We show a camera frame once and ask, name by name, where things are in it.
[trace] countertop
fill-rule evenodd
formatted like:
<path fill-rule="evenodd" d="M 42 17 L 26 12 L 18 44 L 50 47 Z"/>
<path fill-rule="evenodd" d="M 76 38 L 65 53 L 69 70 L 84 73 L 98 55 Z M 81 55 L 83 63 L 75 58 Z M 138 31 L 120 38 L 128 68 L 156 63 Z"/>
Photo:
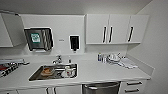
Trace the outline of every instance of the countertop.
<path fill-rule="evenodd" d="M 79 85 L 98 82 L 114 82 L 150 79 L 150 76 L 139 68 L 127 69 L 116 64 L 110 65 L 96 60 L 72 61 L 77 64 L 77 77 L 65 79 L 35 80 L 29 78 L 41 65 L 52 65 L 50 62 L 22 65 L 6 77 L 0 78 L 0 91 L 40 88 L 65 85 Z"/>

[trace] wall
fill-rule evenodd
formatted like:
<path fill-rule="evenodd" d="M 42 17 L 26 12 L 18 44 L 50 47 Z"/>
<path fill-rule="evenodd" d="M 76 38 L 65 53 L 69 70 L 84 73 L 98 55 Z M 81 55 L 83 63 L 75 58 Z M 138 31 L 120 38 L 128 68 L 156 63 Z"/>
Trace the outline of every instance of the wall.
<path fill-rule="evenodd" d="M 146 87 L 146 94 L 168 92 L 168 0 L 153 0 L 138 14 L 150 19 L 140 45 L 129 45 L 127 54 L 155 68 Z"/>
<path fill-rule="evenodd" d="M 50 27 L 52 29 L 54 47 L 51 51 L 37 53 L 29 51 L 27 44 L 13 48 L 0 48 L 0 58 L 24 57 L 24 56 L 56 56 L 80 55 L 86 53 L 121 53 L 125 55 L 127 45 L 85 45 L 84 15 L 21 15 L 24 28 Z M 70 50 L 69 35 L 80 35 L 80 50 L 73 53 Z"/>

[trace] sink basin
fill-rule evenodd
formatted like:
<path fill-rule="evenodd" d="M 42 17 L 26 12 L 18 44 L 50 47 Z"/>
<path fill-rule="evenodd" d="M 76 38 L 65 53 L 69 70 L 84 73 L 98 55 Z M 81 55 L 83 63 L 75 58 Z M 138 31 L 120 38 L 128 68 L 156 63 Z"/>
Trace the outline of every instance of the sink basin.
<path fill-rule="evenodd" d="M 65 67 L 69 66 L 72 69 L 71 76 L 65 76 Z M 52 69 L 53 73 L 49 76 L 41 75 L 42 71 L 46 68 Z M 68 64 L 68 65 L 53 65 L 53 66 L 41 66 L 30 78 L 29 81 L 34 80 L 47 80 L 47 79 L 66 79 L 66 78 L 75 78 L 77 76 L 77 64 Z"/>

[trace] cabinet handle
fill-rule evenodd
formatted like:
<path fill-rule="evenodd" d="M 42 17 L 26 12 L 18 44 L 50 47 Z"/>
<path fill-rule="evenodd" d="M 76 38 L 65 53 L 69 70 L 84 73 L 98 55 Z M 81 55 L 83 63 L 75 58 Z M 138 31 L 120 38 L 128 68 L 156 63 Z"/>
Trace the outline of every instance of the cabinet handle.
<path fill-rule="evenodd" d="M 111 27 L 109 43 L 111 42 L 111 35 L 112 35 L 112 32 L 113 32 L 113 27 Z"/>
<path fill-rule="evenodd" d="M 125 90 L 125 93 L 129 93 L 129 92 L 138 92 L 139 89 L 135 89 L 135 90 Z"/>
<path fill-rule="evenodd" d="M 48 88 L 46 88 L 46 92 L 47 92 L 47 94 L 49 94 L 49 92 L 48 92 Z"/>
<path fill-rule="evenodd" d="M 138 83 L 127 83 L 127 85 L 139 85 L 139 84 L 142 84 L 142 82 L 138 82 Z"/>
<path fill-rule="evenodd" d="M 57 93 L 56 93 L 56 87 L 54 88 L 54 94 L 57 94 Z"/>
<path fill-rule="evenodd" d="M 130 40 L 131 40 L 131 36 L 132 36 L 132 31 L 133 31 L 133 27 L 131 27 L 131 32 L 130 32 L 130 36 L 129 36 L 129 39 L 128 39 L 128 42 L 130 42 Z"/>
<path fill-rule="evenodd" d="M 103 37 L 103 43 L 105 42 L 105 37 L 106 37 L 106 27 L 104 27 L 104 37 Z"/>

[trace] soap dispenser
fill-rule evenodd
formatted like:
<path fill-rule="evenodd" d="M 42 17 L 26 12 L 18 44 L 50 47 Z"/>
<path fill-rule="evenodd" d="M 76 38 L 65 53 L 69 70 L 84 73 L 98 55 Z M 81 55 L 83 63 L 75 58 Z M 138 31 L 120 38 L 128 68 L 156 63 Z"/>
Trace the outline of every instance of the soap dispenser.
<path fill-rule="evenodd" d="M 79 36 L 70 36 L 70 44 L 71 49 L 76 53 L 77 49 L 79 49 Z"/>

